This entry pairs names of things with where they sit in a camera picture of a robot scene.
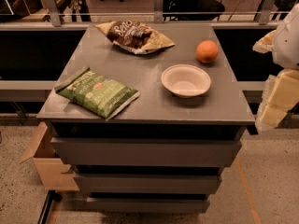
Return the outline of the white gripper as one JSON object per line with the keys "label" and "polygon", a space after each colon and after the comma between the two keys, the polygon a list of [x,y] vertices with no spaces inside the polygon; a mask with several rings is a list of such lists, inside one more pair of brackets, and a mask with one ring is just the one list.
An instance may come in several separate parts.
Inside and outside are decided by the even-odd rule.
{"label": "white gripper", "polygon": [[[259,53],[270,52],[273,49],[275,30],[269,32],[254,45],[253,50]],[[299,103],[299,71],[285,69],[281,71],[270,94],[267,105],[261,115],[265,125],[277,127],[286,117],[287,111]]]}

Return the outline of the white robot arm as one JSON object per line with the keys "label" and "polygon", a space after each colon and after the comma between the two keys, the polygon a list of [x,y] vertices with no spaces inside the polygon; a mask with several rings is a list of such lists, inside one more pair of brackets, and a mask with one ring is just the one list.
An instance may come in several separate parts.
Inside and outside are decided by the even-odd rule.
{"label": "white robot arm", "polygon": [[299,4],[277,29],[258,40],[253,50],[271,52],[274,64],[283,68],[264,83],[255,126],[259,132],[276,128],[299,103]]}

